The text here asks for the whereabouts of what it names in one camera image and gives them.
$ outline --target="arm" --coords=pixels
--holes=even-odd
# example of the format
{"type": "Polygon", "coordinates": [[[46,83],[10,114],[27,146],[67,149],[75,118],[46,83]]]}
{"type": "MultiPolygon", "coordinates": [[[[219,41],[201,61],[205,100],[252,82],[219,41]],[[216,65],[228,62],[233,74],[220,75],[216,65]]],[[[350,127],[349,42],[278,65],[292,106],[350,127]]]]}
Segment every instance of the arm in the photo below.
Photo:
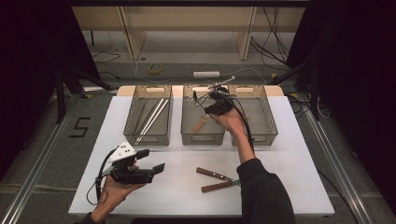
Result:
{"type": "Polygon", "coordinates": [[[213,116],[235,138],[241,165],[236,171],[241,180],[244,223],[295,223],[290,198],[275,174],[268,173],[256,158],[245,134],[244,123],[235,109],[213,116]]]}
{"type": "Polygon", "coordinates": [[[106,177],[105,185],[99,203],[79,224],[102,223],[108,214],[116,208],[132,191],[144,187],[144,184],[123,185],[117,183],[113,177],[106,177]]]}

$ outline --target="power strip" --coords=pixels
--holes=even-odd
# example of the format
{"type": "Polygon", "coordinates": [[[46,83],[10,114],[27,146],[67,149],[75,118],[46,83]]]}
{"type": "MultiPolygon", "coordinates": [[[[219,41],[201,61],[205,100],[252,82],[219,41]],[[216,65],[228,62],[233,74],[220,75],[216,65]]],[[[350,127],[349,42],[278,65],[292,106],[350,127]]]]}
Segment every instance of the power strip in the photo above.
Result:
{"type": "Polygon", "coordinates": [[[202,78],[202,77],[220,77],[220,72],[194,72],[194,78],[202,78]]]}

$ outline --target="dark sleeve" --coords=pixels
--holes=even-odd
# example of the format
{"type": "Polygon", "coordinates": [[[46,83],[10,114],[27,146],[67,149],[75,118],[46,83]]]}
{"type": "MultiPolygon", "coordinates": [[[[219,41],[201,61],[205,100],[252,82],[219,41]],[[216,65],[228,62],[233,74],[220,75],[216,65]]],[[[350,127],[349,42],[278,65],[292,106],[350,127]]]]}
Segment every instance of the dark sleeve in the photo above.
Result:
{"type": "Polygon", "coordinates": [[[87,216],[84,217],[84,219],[82,219],[80,222],[77,222],[75,224],[95,224],[95,223],[92,221],[91,213],[89,213],[87,214],[87,216]]]}
{"type": "Polygon", "coordinates": [[[285,187],[277,175],[265,170],[259,159],[242,163],[236,171],[241,180],[245,224],[296,223],[285,187]]]}

